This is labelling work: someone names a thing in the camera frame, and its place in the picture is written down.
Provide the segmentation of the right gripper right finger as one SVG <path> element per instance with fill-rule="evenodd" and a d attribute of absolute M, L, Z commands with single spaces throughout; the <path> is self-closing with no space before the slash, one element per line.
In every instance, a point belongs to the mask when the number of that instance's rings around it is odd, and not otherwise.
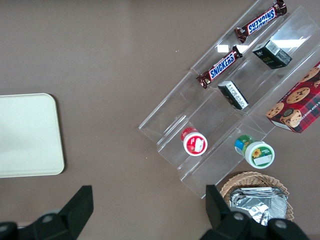
<path fill-rule="evenodd" d="M 294 222 L 273 218 L 266 226 L 247 214 L 230 210 L 217 187 L 206 186 L 205 208 L 211 229 L 203 240 L 308 240 L 309 237 Z"/>

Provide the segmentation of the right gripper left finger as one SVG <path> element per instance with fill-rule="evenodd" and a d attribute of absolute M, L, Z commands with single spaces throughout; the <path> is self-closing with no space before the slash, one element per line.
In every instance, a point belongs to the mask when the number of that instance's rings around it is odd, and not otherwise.
<path fill-rule="evenodd" d="M 15 222 L 0 223 L 2 240 L 76 240 L 94 211 L 93 189 L 82 186 L 57 213 L 39 217 L 19 228 Z"/>

